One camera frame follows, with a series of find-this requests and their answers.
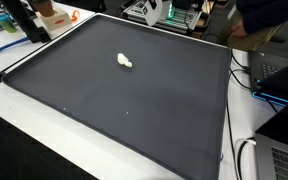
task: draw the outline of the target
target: white table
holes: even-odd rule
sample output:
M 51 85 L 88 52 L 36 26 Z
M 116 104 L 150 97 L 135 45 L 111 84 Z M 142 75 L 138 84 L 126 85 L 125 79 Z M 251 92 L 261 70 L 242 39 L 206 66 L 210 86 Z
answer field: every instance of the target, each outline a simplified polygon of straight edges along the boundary
M 67 5 L 63 5 L 60 3 L 53 2 L 54 7 L 59 7 L 66 11 L 69 16 L 72 15 L 74 10 L 78 10 L 80 12 L 80 17 L 77 21 L 72 23 L 72 26 L 64 26 L 59 29 L 56 29 L 54 31 L 50 31 L 49 35 L 51 39 L 55 39 L 56 37 L 63 34 L 65 31 L 69 30 L 72 27 L 75 27 L 85 19 L 93 16 L 95 13 L 87 10 L 83 10 L 80 8 L 75 8 Z M 43 23 L 38 19 L 34 19 L 35 24 L 40 27 L 43 25 Z M 6 45 L 8 43 L 14 42 L 16 40 L 19 40 L 23 37 L 26 37 L 25 33 L 20 29 L 19 26 L 17 26 L 17 31 L 15 33 L 8 33 L 6 31 L 0 32 L 0 47 L 3 45 Z M 24 43 L 18 44 L 16 46 L 10 47 L 3 52 L 0 53 L 0 71 L 3 71 L 5 68 L 9 67 L 13 63 L 21 60 L 26 55 L 30 54 L 31 52 L 35 51 L 36 49 L 44 46 L 45 43 L 31 43 L 30 41 L 26 41 Z
M 14 56 L 19 58 L 25 56 L 18 51 L 14 52 Z M 234 54 L 242 64 L 247 65 L 245 52 L 234 51 Z M 232 64 L 233 69 L 238 68 L 234 63 Z M 236 74 L 241 82 L 248 85 L 248 76 L 238 73 Z M 251 93 L 242 89 L 233 78 L 230 80 L 228 101 L 234 142 L 241 138 L 253 136 L 254 131 L 274 114 L 266 102 L 251 97 Z M 99 179 L 182 179 L 142 155 L 7 87 L 3 83 L 0 83 L 0 117 Z M 227 118 L 222 149 L 224 159 L 221 162 L 219 179 L 235 180 Z M 256 179 L 254 148 L 251 146 L 245 148 L 242 156 L 242 167 L 243 179 Z

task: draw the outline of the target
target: cable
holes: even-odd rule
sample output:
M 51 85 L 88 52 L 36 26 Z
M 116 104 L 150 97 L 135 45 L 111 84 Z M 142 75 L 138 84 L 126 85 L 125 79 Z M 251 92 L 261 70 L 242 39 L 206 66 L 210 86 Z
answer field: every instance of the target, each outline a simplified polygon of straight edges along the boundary
M 224 159 L 224 154 L 222 153 L 220 162 Z
M 235 58 L 235 56 L 234 56 L 233 48 L 230 48 L 230 49 L 231 49 L 232 57 L 233 57 L 233 60 L 235 61 L 235 63 L 238 64 L 239 66 L 241 66 L 242 68 L 246 69 L 246 70 L 251 70 L 249 67 L 243 66 L 242 64 L 240 64 L 240 63 L 236 60 L 236 58 Z
M 121 8 L 118 8 L 118 9 L 117 9 L 117 11 L 116 11 L 116 13 L 115 13 L 115 17 L 118 17 L 118 15 L 120 15 L 119 12 L 120 12 L 121 10 L 122 10 Z
M 244 72 L 244 73 L 248 73 L 245 69 L 234 69 L 232 72 L 234 73 L 234 72 L 237 72 L 237 71 L 242 71 L 242 72 Z
M 229 130 L 229 134 L 230 134 L 231 149 L 232 149 L 232 154 L 233 154 L 235 173 L 236 173 L 236 177 L 239 177 L 239 173 L 237 172 L 237 168 L 236 168 L 237 164 L 236 164 L 236 158 L 235 158 L 234 142 L 233 142 L 233 135 L 232 135 L 232 125 L 231 125 L 231 117 L 230 117 L 230 110 L 228 107 L 228 101 L 226 102 L 226 111 L 227 111 L 228 130 Z
M 277 113 L 277 110 L 276 110 L 276 108 L 273 106 L 273 104 L 271 103 L 271 101 L 269 101 L 269 100 L 267 100 L 267 99 L 266 99 L 266 101 L 267 101 L 268 104 L 272 107 L 273 111 L 274 111 L 275 113 Z
M 219 40 L 220 39 L 220 37 L 218 37 L 217 35 L 215 35 L 215 34 L 206 34 L 205 36 L 204 36 L 204 39 L 203 40 L 205 40 L 208 36 L 214 36 L 214 37 L 216 37 L 217 38 L 217 40 Z
M 230 68 L 230 72 L 231 72 L 230 74 L 233 75 L 234 79 L 237 81 L 237 83 L 238 83 L 240 86 L 242 86 L 242 87 L 245 88 L 245 89 L 251 90 L 251 88 L 245 86 L 244 84 L 242 84 L 242 83 L 240 82 L 240 80 L 238 80 L 238 78 L 237 78 L 237 77 L 235 76 L 235 74 L 234 74 L 234 71 L 232 71 L 231 68 Z
M 188 26 L 188 23 L 186 22 L 186 18 L 187 18 L 187 13 L 188 13 L 188 11 L 189 11 L 189 10 L 187 10 L 187 11 L 185 12 L 185 16 L 184 16 L 184 23 L 185 23 L 185 25 L 186 25 L 186 27 L 187 27 L 187 30 L 190 29 L 190 27 Z
M 244 149 L 244 146 L 248 143 L 248 140 L 254 140 L 254 137 L 247 138 L 240 146 L 238 153 L 237 153 L 237 171 L 240 177 L 240 180 L 242 180 L 242 171 L 241 171 L 241 156 Z

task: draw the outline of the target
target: laptop keyboard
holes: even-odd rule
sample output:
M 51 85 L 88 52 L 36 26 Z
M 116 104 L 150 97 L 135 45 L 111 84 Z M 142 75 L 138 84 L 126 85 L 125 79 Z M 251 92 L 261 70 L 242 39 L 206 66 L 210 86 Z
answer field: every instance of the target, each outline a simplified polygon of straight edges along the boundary
M 264 78 L 267 78 L 275 73 L 277 73 L 278 71 L 280 71 L 280 68 L 277 67 L 273 67 L 267 64 L 262 64 L 262 73 Z
M 276 179 L 288 180 L 288 153 L 272 148 Z

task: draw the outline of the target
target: dark gray fabric surface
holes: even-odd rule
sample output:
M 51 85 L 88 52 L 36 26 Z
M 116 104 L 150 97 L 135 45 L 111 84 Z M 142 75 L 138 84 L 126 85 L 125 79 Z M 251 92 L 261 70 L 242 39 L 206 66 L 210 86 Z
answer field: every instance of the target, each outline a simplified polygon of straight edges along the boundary
M 96 16 L 3 81 L 184 178 L 213 180 L 228 67 L 225 48 Z

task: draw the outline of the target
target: person's leg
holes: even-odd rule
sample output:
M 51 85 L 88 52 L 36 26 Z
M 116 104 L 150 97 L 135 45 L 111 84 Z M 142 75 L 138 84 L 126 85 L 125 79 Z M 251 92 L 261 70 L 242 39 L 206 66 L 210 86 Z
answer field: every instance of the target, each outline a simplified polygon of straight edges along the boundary
M 242 20 L 242 16 L 238 10 L 236 10 L 235 15 L 236 17 L 232 21 L 232 27 L 240 20 Z M 281 26 L 282 25 L 266 28 L 264 30 L 249 34 L 244 38 L 237 38 L 233 35 L 230 35 L 227 41 L 227 45 L 231 48 L 243 51 L 256 50 L 258 46 L 268 42 Z
M 223 46 L 227 45 L 227 41 L 232 34 L 233 22 L 240 20 L 240 19 L 241 19 L 241 15 L 239 13 L 237 13 L 237 10 L 236 10 L 233 13 L 232 17 L 226 21 L 224 28 L 222 29 L 221 33 L 219 34 L 219 39 L 217 41 L 218 44 L 221 44 Z

